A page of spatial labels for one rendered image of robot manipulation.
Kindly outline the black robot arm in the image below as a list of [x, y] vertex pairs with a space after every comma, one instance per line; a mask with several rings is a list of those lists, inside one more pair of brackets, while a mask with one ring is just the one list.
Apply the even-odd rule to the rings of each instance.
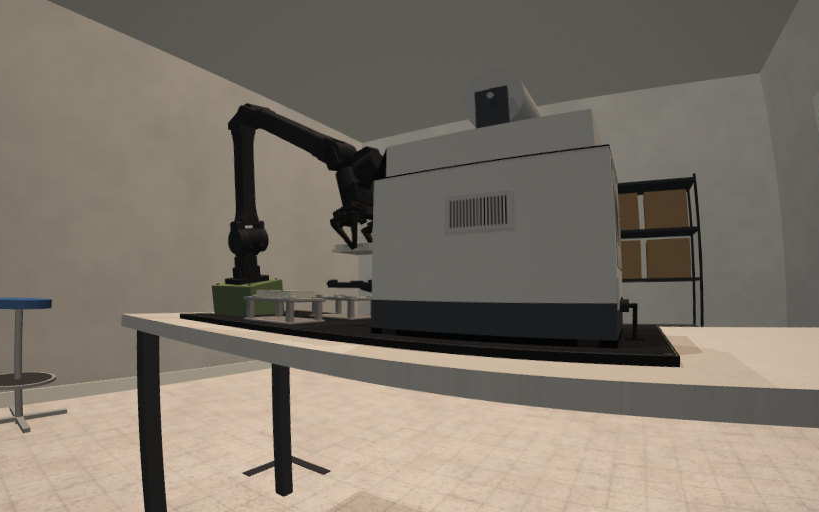
[[[269, 280], [269, 275], [260, 275], [257, 256], [254, 256], [265, 251], [269, 243], [264, 221], [259, 221], [256, 211], [253, 148], [256, 129], [266, 130], [300, 147], [324, 162], [328, 170], [337, 171], [339, 192], [347, 186], [343, 188], [346, 204], [356, 201], [373, 207], [373, 196], [370, 196], [373, 195], [373, 179], [383, 157], [377, 148], [366, 146], [357, 151], [353, 145], [278, 115], [269, 108], [245, 105], [238, 108], [228, 123], [234, 145], [236, 198], [235, 219], [230, 223], [228, 236], [229, 248], [235, 254], [235, 268], [232, 268], [233, 278], [225, 279], [225, 284], [231, 285]], [[253, 225], [253, 228], [245, 228], [245, 225]]]

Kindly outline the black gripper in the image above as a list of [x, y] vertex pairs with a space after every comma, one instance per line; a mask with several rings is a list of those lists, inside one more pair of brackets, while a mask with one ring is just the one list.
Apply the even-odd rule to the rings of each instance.
[[[333, 229], [344, 239], [344, 241], [351, 248], [351, 250], [353, 250], [357, 248], [358, 223], [362, 225], [367, 222], [367, 219], [373, 220], [373, 207], [356, 201], [351, 201], [348, 204], [346, 204], [343, 188], [340, 191], [343, 207], [333, 212], [334, 218], [330, 220], [330, 223]], [[361, 229], [361, 232], [368, 241], [368, 243], [371, 243], [373, 241], [373, 238], [371, 236], [373, 221], [367, 223], [367, 225], [368, 225], [367, 227]], [[347, 227], [351, 226], [352, 242], [342, 229], [343, 226]]]

